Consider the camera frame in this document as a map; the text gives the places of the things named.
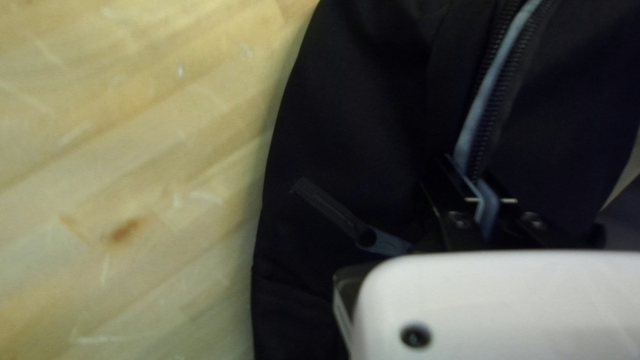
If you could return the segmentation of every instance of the wood grain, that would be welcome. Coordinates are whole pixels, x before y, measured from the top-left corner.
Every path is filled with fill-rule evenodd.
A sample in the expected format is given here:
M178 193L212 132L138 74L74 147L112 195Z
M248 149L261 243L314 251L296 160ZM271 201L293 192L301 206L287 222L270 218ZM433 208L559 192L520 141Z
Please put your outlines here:
M316 0L0 3L0 360L245 360Z

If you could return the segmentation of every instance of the screw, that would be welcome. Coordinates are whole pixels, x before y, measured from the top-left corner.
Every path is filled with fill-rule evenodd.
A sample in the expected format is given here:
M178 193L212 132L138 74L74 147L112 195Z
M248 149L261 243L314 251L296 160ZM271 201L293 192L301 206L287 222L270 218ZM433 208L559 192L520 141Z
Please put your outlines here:
M535 230L539 230L539 231L547 230L547 225L545 224L544 221L542 221L542 219L540 218L540 215L536 213L527 211L520 217L520 219L525 223L529 224L529 226L531 226Z
M459 211L450 211L447 220L452 222L458 229L466 230L471 227L471 221L467 216Z
M403 343L412 348L421 348L431 343L431 333L423 326L412 325L405 328L400 335Z

